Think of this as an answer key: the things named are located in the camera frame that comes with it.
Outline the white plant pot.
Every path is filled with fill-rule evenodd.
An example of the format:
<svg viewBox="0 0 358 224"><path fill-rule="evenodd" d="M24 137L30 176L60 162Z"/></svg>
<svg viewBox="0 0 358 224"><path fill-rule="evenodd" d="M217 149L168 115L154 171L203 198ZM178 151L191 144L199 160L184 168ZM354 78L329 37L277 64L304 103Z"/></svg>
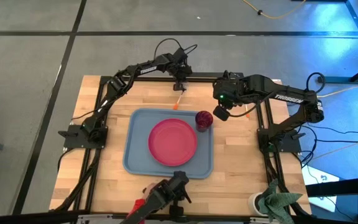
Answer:
<svg viewBox="0 0 358 224"><path fill-rule="evenodd" d="M263 213L259 212L258 202L259 202L259 198L261 196L262 196L262 192L252 194L248 199L248 208L249 208L250 213L252 215L257 215L257 216L260 216L260 217L267 217L266 214L263 214Z"/></svg>

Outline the dark red ribbed cup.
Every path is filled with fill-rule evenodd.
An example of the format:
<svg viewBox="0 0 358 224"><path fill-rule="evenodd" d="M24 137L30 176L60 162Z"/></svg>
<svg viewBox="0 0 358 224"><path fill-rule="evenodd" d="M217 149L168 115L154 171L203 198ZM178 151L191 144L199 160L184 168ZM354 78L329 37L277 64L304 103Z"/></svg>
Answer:
<svg viewBox="0 0 358 224"><path fill-rule="evenodd" d="M205 132L213 123L213 115L208 111L200 111L195 116L196 129Z"/></svg>

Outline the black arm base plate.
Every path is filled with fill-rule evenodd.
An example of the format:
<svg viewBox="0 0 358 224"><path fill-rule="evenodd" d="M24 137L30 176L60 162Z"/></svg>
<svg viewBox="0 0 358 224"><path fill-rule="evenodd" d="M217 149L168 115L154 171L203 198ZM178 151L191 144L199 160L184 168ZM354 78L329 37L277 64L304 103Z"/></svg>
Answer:
<svg viewBox="0 0 358 224"><path fill-rule="evenodd" d="M106 145L108 127L102 126L87 132L83 125L69 125L67 131L58 131L65 138L63 144L67 148L101 149Z"/></svg>
<svg viewBox="0 0 358 224"><path fill-rule="evenodd" d="M259 148L262 152L301 152L299 138L304 135L305 133L298 133L296 130L292 130L269 137L267 129L257 130Z"/></svg>

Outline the white printed sheet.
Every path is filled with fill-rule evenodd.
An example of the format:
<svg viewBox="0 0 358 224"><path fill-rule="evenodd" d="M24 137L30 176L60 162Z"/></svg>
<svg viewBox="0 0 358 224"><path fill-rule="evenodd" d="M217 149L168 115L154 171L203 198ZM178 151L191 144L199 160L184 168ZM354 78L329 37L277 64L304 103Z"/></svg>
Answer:
<svg viewBox="0 0 358 224"><path fill-rule="evenodd" d="M302 168L302 174L306 186L312 184L322 184L326 182L338 182L340 180L340 178L335 175L310 166L305 166ZM319 208L323 208L329 212L335 212L336 210L336 196L308 197L308 200L310 204Z"/></svg>

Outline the black aluminium table frame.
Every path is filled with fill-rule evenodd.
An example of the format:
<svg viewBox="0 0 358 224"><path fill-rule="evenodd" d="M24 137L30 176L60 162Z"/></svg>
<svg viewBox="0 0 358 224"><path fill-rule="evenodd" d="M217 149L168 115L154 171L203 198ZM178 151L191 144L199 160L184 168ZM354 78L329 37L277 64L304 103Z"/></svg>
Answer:
<svg viewBox="0 0 358 224"><path fill-rule="evenodd" d="M142 77L110 110L107 145L101 151L91 204L94 212L126 213L142 189L159 178L131 174L124 169L124 143L131 114L139 108L212 111L215 100L210 83L193 82L184 95L171 81ZM257 145L257 115L214 121L213 171L203 180L191 180L186 189L191 198L184 203L188 215L248 216L248 198L267 187L263 156Z"/></svg>

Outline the black horizontal beam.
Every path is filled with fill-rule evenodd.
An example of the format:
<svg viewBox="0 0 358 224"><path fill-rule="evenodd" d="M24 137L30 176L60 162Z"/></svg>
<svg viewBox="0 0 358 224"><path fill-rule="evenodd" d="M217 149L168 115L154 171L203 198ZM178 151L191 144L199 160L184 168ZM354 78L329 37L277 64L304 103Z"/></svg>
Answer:
<svg viewBox="0 0 358 224"><path fill-rule="evenodd" d="M20 215L0 216L0 224L61 224L70 222L85 222L92 219L114 220L126 219L125 213L94 213L90 214L87 210L75 211L52 211L45 213L28 213ZM182 217L170 217L169 215L151 214L148 220L173 221L186 223L190 221L207 221L207 222L241 222L241 223L265 223L272 224L268 218L257 216L206 216L206 215L189 215ZM319 219L315 217L293 216L295 224L358 224L358 222L345 222L338 220Z"/></svg>

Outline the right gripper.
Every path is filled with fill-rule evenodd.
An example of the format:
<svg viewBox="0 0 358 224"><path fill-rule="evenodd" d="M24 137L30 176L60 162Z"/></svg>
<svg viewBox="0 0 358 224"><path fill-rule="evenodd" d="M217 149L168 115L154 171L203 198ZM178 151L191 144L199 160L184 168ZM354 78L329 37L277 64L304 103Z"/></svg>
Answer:
<svg viewBox="0 0 358 224"><path fill-rule="evenodd" d="M253 103L254 94L250 90L250 76L244 78L217 78L213 82L213 98L218 101L213 114L221 121L227 121L230 113L222 106L239 106Z"/></svg>

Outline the green artificial plant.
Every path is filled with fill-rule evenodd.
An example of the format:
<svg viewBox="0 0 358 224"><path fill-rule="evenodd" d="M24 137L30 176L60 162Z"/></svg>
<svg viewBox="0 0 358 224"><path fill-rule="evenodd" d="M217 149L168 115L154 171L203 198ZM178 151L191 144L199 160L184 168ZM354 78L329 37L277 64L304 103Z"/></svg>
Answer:
<svg viewBox="0 0 358 224"><path fill-rule="evenodd" d="M298 193L277 193L278 179L274 179L269 183L268 188L262 193L257 205L258 211L268 216L269 222L274 220L281 224L295 224L292 217L285 211L284 207L295 203L302 194Z"/></svg>

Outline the grey-blue plastic tray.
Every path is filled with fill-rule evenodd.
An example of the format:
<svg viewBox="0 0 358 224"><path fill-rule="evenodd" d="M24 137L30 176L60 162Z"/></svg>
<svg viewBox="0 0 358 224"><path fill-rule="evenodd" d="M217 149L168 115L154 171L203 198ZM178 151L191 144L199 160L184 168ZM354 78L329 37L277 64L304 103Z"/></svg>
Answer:
<svg viewBox="0 0 358 224"><path fill-rule="evenodd" d="M171 177L175 171L183 171L190 179L205 179L213 170L214 134L211 125L205 132L196 129L195 111L141 108L130 118L124 150L123 166L131 174ZM187 122L195 131L198 144L195 155L185 164L176 167L158 163L150 154L148 137L159 122L176 118Z"/></svg>

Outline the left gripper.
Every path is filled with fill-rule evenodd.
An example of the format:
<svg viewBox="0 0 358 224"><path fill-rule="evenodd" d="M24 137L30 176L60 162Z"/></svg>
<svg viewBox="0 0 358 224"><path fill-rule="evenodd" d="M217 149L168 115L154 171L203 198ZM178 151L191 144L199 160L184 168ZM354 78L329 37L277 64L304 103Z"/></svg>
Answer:
<svg viewBox="0 0 358 224"><path fill-rule="evenodd" d="M187 63L188 56L182 48L178 48L173 55L170 56L170 64L168 65L168 74L173 76L177 82L185 82L193 72L191 66ZM175 83L174 91L187 91L187 83Z"/></svg>

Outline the fork with orange handle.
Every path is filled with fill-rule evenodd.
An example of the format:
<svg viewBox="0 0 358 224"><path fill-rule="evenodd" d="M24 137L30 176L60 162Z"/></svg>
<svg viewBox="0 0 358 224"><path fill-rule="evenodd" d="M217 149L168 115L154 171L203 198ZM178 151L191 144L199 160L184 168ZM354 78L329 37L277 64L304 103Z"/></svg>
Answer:
<svg viewBox="0 0 358 224"><path fill-rule="evenodd" d="M178 99L177 99L177 102L174 104L174 106L173 106L173 109L174 110L177 110L178 109L178 107L179 107L179 104L180 104L180 100L181 100L181 98L182 98L182 96L183 96L183 94L186 92L186 90L183 90L182 92L181 92L181 94L180 94L180 96L178 97Z"/></svg>

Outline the red round plate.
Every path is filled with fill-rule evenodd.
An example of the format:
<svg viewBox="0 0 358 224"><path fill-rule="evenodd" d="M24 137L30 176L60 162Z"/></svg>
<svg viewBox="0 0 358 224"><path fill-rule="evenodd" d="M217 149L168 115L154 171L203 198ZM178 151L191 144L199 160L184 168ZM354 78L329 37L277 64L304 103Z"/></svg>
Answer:
<svg viewBox="0 0 358 224"><path fill-rule="evenodd" d="M197 136L185 121L176 118L157 123L148 137L151 156L160 164L169 167L187 163L196 153Z"/></svg>

